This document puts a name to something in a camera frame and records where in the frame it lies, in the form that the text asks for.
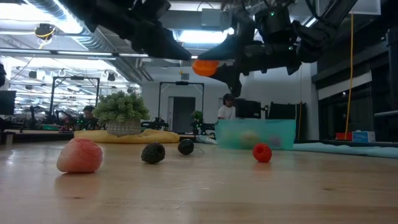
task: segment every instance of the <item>small plant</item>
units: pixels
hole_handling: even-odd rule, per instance
[[[133,119],[149,119],[149,110],[137,93],[125,94],[120,91],[108,96],[100,96],[93,114],[101,125],[108,121],[126,122]]]
[[[202,111],[194,111],[192,113],[192,118],[195,121],[203,121],[203,112]]]

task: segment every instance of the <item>person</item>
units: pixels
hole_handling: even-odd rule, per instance
[[[6,70],[4,69],[4,65],[0,63],[0,87],[4,86],[6,83]]]
[[[100,127],[98,126],[98,119],[96,119],[93,115],[94,106],[88,105],[85,106],[83,112],[85,114],[85,120],[83,122],[82,130],[97,130]]]
[[[223,106],[218,109],[218,119],[235,119],[234,96],[225,94],[223,97]]]

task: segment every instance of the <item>transparent container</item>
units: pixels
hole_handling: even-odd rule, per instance
[[[253,149],[266,143],[271,149],[293,149],[295,120],[236,119],[219,120],[216,140],[225,149]]]

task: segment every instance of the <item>cable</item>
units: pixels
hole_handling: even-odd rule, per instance
[[[244,0],[241,0],[241,6],[243,10],[246,10],[246,6],[244,5]]]
[[[206,3],[206,4],[209,5],[212,9],[214,9],[214,7],[213,7],[208,1],[202,1],[202,2],[199,3],[198,8],[197,8],[197,11],[199,11],[199,7],[200,7],[203,3]]]
[[[27,66],[30,64],[30,62],[33,60],[34,56],[26,63],[26,65],[17,73],[17,75],[15,75],[13,78],[10,79],[9,83],[11,83],[13,80],[15,80],[16,78],[18,78],[22,72],[25,71],[25,69],[27,68]]]
[[[302,108],[303,108],[303,70],[300,68],[300,112],[298,118],[298,133],[297,133],[297,140],[300,139],[301,134],[301,119],[302,119]]]
[[[263,1],[264,1],[264,4],[267,6],[267,8],[271,7],[270,4],[267,2],[267,0],[263,0]]]
[[[353,76],[354,76],[354,13],[351,12],[351,52],[349,56],[350,60],[350,78],[349,78],[349,93],[348,93],[348,106],[347,106],[347,120],[346,120],[346,131],[344,134],[344,140],[347,140],[348,132],[348,121],[349,121],[349,111],[351,108],[351,92],[353,89]]]
[[[310,12],[311,12],[311,14],[312,14],[312,16],[313,16],[314,18],[318,19],[319,21],[323,21],[323,22],[329,24],[329,22],[328,22],[328,21],[325,21],[324,19],[322,19],[322,17],[325,15],[325,13],[326,13],[327,10],[330,8],[330,6],[334,3],[334,0],[329,0],[329,3],[328,3],[328,5],[326,6],[326,8],[325,8],[325,10],[323,11],[323,13],[322,13],[321,16],[318,16],[318,14],[317,14],[317,9],[316,9],[315,4],[312,4],[312,3],[310,2],[310,0],[305,0],[305,3],[307,4],[308,9],[310,10]]]

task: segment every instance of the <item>door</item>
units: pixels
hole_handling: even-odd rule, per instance
[[[173,132],[191,133],[192,113],[195,111],[195,97],[174,97]]]

